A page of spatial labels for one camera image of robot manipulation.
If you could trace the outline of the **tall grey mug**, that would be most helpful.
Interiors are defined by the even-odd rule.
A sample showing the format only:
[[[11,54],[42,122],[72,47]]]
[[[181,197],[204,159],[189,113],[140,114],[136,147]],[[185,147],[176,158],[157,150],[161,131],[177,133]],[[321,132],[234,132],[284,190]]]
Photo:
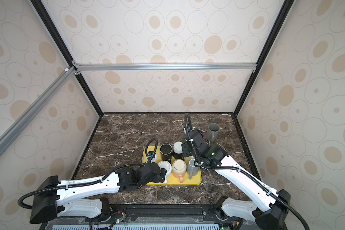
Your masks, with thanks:
[[[217,139],[220,126],[216,123],[211,123],[208,125],[208,131],[206,133],[206,138],[209,142],[213,142]]]

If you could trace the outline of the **white round mug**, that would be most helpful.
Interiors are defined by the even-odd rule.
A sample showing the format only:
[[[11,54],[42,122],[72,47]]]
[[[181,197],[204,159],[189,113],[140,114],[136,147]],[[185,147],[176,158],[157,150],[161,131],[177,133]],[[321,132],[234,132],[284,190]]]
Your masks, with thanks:
[[[160,167],[160,169],[166,170],[165,179],[164,179],[164,184],[166,185],[167,179],[169,178],[169,176],[171,175],[171,172],[172,172],[172,165],[168,161],[160,161],[158,163],[158,166]]]

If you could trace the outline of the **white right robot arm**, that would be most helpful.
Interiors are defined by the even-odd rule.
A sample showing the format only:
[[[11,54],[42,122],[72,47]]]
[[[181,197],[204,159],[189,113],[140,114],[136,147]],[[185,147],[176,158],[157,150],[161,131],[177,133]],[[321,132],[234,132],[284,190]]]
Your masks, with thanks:
[[[255,222],[262,230],[283,229],[288,215],[289,193],[265,185],[241,167],[226,150],[217,145],[208,147],[203,138],[199,130],[185,128],[183,153],[194,156],[194,166],[218,173],[250,198],[250,201],[239,201],[222,196],[214,205],[217,218],[246,219]]]

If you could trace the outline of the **black mug white base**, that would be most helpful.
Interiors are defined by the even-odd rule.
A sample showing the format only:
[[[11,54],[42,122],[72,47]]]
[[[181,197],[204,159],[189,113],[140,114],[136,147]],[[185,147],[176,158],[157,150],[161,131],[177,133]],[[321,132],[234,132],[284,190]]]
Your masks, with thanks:
[[[174,145],[173,145],[173,157],[176,159],[176,160],[185,160],[184,157],[183,157],[183,149],[182,149],[182,142],[178,141],[178,142],[175,142]]]

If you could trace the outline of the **short grey mug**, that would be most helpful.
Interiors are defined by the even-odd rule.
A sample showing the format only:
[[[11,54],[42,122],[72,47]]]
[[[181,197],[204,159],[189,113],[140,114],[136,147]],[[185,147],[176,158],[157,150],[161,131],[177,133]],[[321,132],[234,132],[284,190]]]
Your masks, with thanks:
[[[188,164],[187,164],[187,174],[189,175],[189,180],[193,178],[193,176],[196,176],[199,172],[200,166],[196,162],[195,159],[190,159]]]

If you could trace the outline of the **peach mug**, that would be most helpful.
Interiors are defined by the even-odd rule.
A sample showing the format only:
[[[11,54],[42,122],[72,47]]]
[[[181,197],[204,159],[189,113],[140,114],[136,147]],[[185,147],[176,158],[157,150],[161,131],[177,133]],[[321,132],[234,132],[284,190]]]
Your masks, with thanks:
[[[175,160],[172,163],[172,174],[179,180],[180,183],[184,182],[184,176],[186,174],[187,165],[184,160]]]

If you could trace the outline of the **yellow tray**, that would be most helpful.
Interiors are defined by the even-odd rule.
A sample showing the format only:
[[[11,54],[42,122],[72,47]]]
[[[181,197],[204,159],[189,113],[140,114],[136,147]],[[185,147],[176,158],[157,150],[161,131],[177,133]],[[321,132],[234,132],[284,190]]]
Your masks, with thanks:
[[[153,151],[154,147],[153,146],[149,146],[148,150],[149,151]],[[160,146],[157,147],[156,150],[156,163],[159,163],[160,161],[162,161],[161,158],[161,153],[160,153]],[[186,164],[189,163],[190,158],[185,158],[185,162]],[[145,153],[143,153],[142,155],[142,163],[145,163],[147,161],[147,157],[145,155]],[[176,159],[174,157],[172,157],[171,159],[171,163],[173,163],[174,161],[176,161]],[[183,176],[184,181],[182,183],[180,183],[180,179],[175,177],[173,174],[170,174],[168,179],[167,179],[167,184],[164,183],[153,183],[153,182],[149,182],[147,185],[148,186],[198,186],[201,184],[202,182],[202,176],[201,176],[201,170],[198,170],[198,173],[195,176],[192,176],[191,179],[189,179],[189,174],[184,174]]]

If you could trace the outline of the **aluminium crossbar back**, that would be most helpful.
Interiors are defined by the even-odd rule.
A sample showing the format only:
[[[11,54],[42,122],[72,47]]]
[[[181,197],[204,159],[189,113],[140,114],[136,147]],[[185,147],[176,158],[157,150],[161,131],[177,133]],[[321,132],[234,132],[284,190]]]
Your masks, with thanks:
[[[256,63],[76,64],[79,71],[255,70]]]

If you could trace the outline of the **aluminium crossbar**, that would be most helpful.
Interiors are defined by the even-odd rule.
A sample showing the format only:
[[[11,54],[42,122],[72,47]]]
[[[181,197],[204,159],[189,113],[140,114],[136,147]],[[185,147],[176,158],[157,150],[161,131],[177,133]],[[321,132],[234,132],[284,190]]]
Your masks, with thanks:
[[[79,71],[255,70],[256,63],[76,64]]]
[[[68,67],[36,100],[28,109],[0,136],[0,157],[17,139],[23,130],[41,112],[46,104],[54,97],[63,84],[75,74],[74,67]]]

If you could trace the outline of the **aluminium crossbar left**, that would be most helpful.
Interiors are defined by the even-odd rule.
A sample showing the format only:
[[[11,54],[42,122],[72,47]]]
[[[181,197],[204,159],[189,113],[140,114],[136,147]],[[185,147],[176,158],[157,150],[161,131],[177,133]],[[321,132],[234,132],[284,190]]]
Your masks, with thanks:
[[[28,109],[0,136],[0,157],[17,139],[23,130],[41,112],[46,104],[54,97],[63,84],[75,74],[74,67],[68,67],[36,100]]]

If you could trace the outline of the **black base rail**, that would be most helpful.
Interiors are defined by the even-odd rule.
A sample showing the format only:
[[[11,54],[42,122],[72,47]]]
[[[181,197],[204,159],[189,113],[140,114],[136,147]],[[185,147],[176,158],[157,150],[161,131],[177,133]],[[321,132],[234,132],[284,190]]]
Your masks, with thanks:
[[[220,219],[213,204],[111,205],[105,220],[60,217],[42,230],[238,230],[243,219]]]

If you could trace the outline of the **black right corner post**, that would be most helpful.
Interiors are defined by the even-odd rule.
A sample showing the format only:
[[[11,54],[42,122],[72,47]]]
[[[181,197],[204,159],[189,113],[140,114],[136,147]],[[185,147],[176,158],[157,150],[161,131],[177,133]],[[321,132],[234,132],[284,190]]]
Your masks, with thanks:
[[[243,105],[244,105],[244,102],[246,101],[248,95],[249,95],[249,92],[251,91],[256,79],[257,79],[257,76],[259,75],[259,72],[261,70],[261,68],[263,67],[264,65],[264,62],[285,22],[285,19],[286,17],[288,16],[288,13],[290,12],[291,10],[291,7],[293,6],[294,4],[294,0],[285,0],[283,2],[283,5],[279,11],[279,14],[274,22],[274,25],[269,33],[269,36],[264,44],[264,47],[260,53],[260,56],[258,58],[258,61],[257,61],[257,66],[256,66],[256,69],[254,70],[254,72],[251,74],[245,88],[244,88],[244,91],[243,93],[241,94],[241,97],[239,99],[239,102],[236,106],[236,109],[234,110],[233,112],[233,115],[234,117],[237,117],[239,115],[239,112],[241,111]]]

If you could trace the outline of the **black corner frame post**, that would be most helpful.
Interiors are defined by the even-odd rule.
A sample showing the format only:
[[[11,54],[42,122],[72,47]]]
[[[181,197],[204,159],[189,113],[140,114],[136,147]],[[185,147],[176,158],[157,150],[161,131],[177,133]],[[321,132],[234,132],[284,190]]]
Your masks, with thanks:
[[[39,15],[41,21],[44,23],[47,31],[51,35],[52,39],[54,40],[55,44],[57,45],[60,53],[62,56],[65,58],[65,61],[70,67],[74,67],[77,71],[75,74],[75,77],[80,84],[81,88],[85,92],[87,98],[91,102],[93,108],[95,109],[96,113],[98,114],[99,117],[102,117],[103,111],[101,110],[99,104],[97,103],[93,93],[90,90],[90,87],[86,83],[86,80],[80,73],[80,71],[77,69],[77,67],[74,64],[74,59],[73,56],[71,55],[67,45],[65,44],[62,36],[60,35],[58,29],[56,28],[53,20],[51,19],[50,15],[48,14],[47,10],[45,9],[45,5],[43,4],[42,1],[38,0],[31,0],[31,4],[33,5],[35,11]]]

